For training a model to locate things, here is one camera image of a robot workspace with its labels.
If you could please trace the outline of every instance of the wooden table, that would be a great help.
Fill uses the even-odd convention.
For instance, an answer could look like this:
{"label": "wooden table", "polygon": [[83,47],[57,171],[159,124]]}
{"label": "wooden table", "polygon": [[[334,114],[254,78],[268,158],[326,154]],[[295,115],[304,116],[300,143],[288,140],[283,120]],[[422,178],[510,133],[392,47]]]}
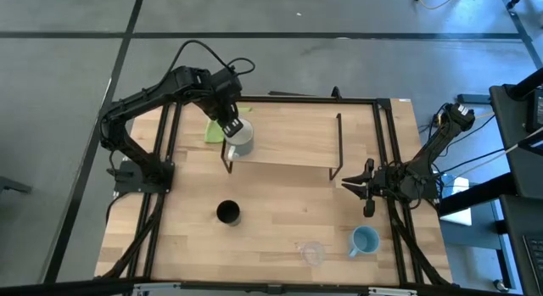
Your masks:
{"label": "wooden table", "polygon": [[[421,147],[411,102],[405,99],[391,102],[401,157],[408,160]],[[239,103],[238,106],[251,107],[252,114],[273,112],[292,117],[317,114],[332,119],[341,113],[344,167],[333,181],[328,180],[326,168],[299,165],[237,162],[229,175],[221,162],[221,145],[204,143],[207,117],[193,105],[184,107],[174,154],[175,179],[166,196],[152,278],[397,285],[385,202],[376,198],[375,216],[365,218],[364,203],[341,187],[341,178],[360,174],[367,158],[379,163],[372,106],[330,103]],[[386,121],[384,112],[381,116]],[[157,109],[134,121],[132,137],[147,150],[153,147],[159,119]],[[386,123],[383,133],[391,158]],[[242,221],[238,226],[226,226],[216,219],[216,207],[225,199],[233,199],[241,207]],[[96,275],[109,270],[132,241],[141,202],[141,194],[129,195],[111,210]],[[412,211],[412,217],[420,248],[441,276],[450,281],[445,245],[433,207],[423,201]],[[350,260],[348,236],[360,225],[377,229],[381,246],[376,254]],[[324,262],[317,267],[306,265],[298,250],[300,245],[311,241],[322,243],[326,251]],[[138,274],[143,271],[146,250],[144,244]],[[405,244],[403,253],[407,277],[414,282]]]}

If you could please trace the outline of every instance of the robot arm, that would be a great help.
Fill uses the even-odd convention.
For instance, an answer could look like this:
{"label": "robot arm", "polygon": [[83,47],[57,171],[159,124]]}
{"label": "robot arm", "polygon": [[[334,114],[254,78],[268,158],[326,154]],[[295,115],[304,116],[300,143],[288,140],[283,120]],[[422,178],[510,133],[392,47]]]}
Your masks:
{"label": "robot arm", "polygon": [[131,161],[119,170],[109,170],[120,192],[164,192],[169,189],[173,164],[161,162],[148,153],[126,131],[126,122],[168,103],[195,103],[210,119],[216,120],[225,136],[232,137],[244,125],[238,119],[235,100],[242,86],[233,67],[211,74],[208,70],[178,67],[155,86],[126,99],[113,102],[101,115],[101,144],[109,151],[121,151]]}
{"label": "robot arm", "polygon": [[373,172],[374,160],[368,159],[362,174],[343,179],[342,185],[345,188],[367,201],[364,216],[373,216],[373,196],[392,197],[407,202],[437,198],[431,164],[458,134],[469,130],[475,121],[473,110],[467,110],[458,103],[446,104],[441,117],[439,129],[412,160],[403,164],[382,164]]}

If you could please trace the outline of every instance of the cup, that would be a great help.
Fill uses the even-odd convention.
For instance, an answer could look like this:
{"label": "cup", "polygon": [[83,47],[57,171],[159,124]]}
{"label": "cup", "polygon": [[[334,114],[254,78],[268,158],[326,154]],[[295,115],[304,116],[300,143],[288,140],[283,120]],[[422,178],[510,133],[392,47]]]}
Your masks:
{"label": "cup", "polygon": [[225,137],[230,148],[228,149],[228,160],[235,160],[250,154],[254,145],[253,126],[247,120],[239,118],[244,127],[232,137]]}
{"label": "cup", "polygon": [[226,200],[217,207],[217,217],[219,218],[219,221],[230,226],[239,224],[241,221],[239,213],[239,205],[232,200]]}
{"label": "cup", "polygon": [[358,253],[372,254],[379,248],[379,234],[370,226],[359,226],[350,234],[349,243],[351,258]]}

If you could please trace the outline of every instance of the computer desk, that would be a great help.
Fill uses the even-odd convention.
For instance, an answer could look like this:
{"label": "computer desk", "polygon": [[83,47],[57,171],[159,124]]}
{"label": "computer desk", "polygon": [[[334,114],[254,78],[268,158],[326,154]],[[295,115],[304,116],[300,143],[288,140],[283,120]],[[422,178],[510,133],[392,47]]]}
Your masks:
{"label": "computer desk", "polygon": [[[527,101],[511,100],[503,87],[491,87],[490,98],[501,140],[505,149],[510,148],[528,136],[528,132],[524,130]],[[537,295],[539,290],[526,249],[521,241],[523,234],[543,233],[543,200],[541,200],[543,199],[543,158],[516,148],[507,154],[507,161],[511,172],[443,199],[440,212],[442,215],[448,215],[500,199],[505,220],[497,221],[496,227],[492,227],[492,230],[495,229],[499,234],[509,234],[523,292],[528,295]],[[509,281],[511,279],[510,266],[507,261],[500,262],[504,282]]]}

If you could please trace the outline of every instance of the floor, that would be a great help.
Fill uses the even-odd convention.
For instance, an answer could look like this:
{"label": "floor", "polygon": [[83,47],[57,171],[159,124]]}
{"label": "floor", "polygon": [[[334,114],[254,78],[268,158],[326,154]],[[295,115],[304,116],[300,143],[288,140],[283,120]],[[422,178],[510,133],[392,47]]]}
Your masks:
{"label": "floor", "polygon": [[[179,45],[196,36],[190,33],[209,32],[199,39],[225,59],[256,62],[243,78],[245,94],[327,96],[338,86],[349,97],[410,98],[419,125],[458,93],[488,94],[490,86],[535,70],[537,58],[511,38],[518,37],[516,17],[543,55],[541,0],[522,0],[513,15],[502,0],[453,0],[432,11],[412,0],[143,0],[139,14],[132,11],[136,1],[0,0],[0,176],[33,186],[30,195],[0,198],[0,286],[42,280],[104,94],[115,90],[117,99],[154,84]],[[178,34],[123,40],[127,31]],[[344,36],[352,38],[330,38]],[[180,62],[218,69],[195,46]],[[501,147],[491,121],[437,165]],[[92,277],[113,186],[107,156],[96,152],[60,281]],[[466,177],[484,182],[508,170],[498,159]],[[493,290],[500,277],[493,251],[448,245],[447,253],[455,282]]]}

